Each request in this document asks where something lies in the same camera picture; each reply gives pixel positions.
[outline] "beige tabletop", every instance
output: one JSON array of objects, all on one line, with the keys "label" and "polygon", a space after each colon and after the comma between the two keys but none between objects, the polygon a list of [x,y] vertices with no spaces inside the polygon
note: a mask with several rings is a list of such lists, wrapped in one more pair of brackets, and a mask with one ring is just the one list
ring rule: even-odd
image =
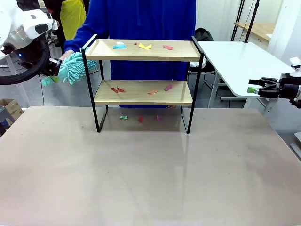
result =
[{"label": "beige tabletop", "polygon": [[[240,28],[245,28],[247,31],[249,29],[250,23],[234,23]],[[267,42],[271,41],[271,38],[267,34],[273,34],[275,29],[275,23],[254,23],[251,33],[256,35],[258,38],[261,38]]]},{"label": "beige tabletop", "polygon": [[92,108],[31,107],[0,138],[0,225],[288,226],[300,213],[301,165],[257,111],[196,109],[186,135],[178,109],[110,108],[98,134]]}]

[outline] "white wall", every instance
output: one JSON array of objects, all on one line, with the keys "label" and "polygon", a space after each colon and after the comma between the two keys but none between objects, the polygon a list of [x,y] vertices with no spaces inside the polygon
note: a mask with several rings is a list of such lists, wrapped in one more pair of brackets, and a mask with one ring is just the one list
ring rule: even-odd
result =
[{"label": "white wall", "polygon": [[[289,65],[289,58],[301,59],[301,1],[285,0],[268,51]],[[278,133],[301,131],[301,109],[279,99],[267,119]]]},{"label": "white wall", "polygon": [[[234,22],[237,17],[240,0],[196,0],[197,24],[210,31],[215,41],[229,41],[232,36]],[[275,23],[283,0],[261,0],[255,21]],[[245,22],[253,0],[245,0],[240,21]],[[256,0],[248,19],[252,18]]]}]

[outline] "black pole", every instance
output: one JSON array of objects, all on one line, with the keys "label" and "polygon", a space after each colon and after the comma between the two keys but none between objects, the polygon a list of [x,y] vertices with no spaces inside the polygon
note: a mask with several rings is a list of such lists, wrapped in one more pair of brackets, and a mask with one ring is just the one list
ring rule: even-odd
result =
[{"label": "black pole", "polygon": [[[236,23],[238,23],[240,21],[241,14],[242,14],[243,9],[244,9],[244,5],[245,5],[245,0],[241,0],[240,1],[240,6],[239,6],[239,10],[238,10],[238,13],[237,13],[237,17],[236,17],[236,21],[235,21]],[[236,32],[237,32],[237,25],[234,26],[234,30],[233,30],[233,33],[232,33],[231,41],[234,41]]]},{"label": "black pole", "polygon": [[250,26],[249,26],[249,29],[248,29],[248,33],[246,34],[246,39],[245,39],[244,43],[248,43],[249,36],[250,36],[251,30],[252,30],[252,27],[253,27],[253,24],[254,24],[254,20],[255,20],[255,17],[256,17],[256,13],[257,13],[257,10],[258,10],[258,7],[259,7],[259,1],[260,0],[257,0],[257,2],[255,4],[255,9],[254,9],[254,12],[253,12],[253,16],[252,16]]}]

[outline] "red paper scrap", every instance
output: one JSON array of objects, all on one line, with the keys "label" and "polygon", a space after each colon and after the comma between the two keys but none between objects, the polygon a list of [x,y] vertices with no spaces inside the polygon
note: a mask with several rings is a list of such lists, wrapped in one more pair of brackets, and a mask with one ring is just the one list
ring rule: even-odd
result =
[{"label": "red paper scrap", "polygon": [[117,87],[117,90],[118,90],[119,92],[121,92],[121,93],[123,93],[123,92],[125,91],[125,89],[121,89],[121,88],[119,88],[119,87]]},{"label": "red paper scrap", "polygon": [[165,89],[164,91],[169,91],[173,88],[172,84],[169,84]]},{"label": "red paper scrap", "polygon": [[150,92],[148,92],[149,94],[155,94],[155,93],[158,93],[159,92],[159,90],[153,90],[153,91],[150,91]]},{"label": "red paper scrap", "polygon": [[115,88],[111,88],[112,91],[114,91],[115,93],[118,93],[118,90],[116,90]]},{"label": "red paper scrap", "polygon": [[174,49],[172,46],[167,46],[167,45],[164,45],[163,47],[168,49],[168,50],[173,50]]}]

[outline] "yellow paper scrap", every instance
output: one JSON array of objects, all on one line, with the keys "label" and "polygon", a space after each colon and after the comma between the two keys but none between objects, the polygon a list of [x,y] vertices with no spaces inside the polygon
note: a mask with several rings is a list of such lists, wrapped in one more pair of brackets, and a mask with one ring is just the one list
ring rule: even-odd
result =
[{"label": "yellow paper scrap", "polygon": [[139,47],[140,48],[143,48],[143,49],[151,49],[151,44],[149,46],[145,46],[143,45],[142,43],[139,44]]}]

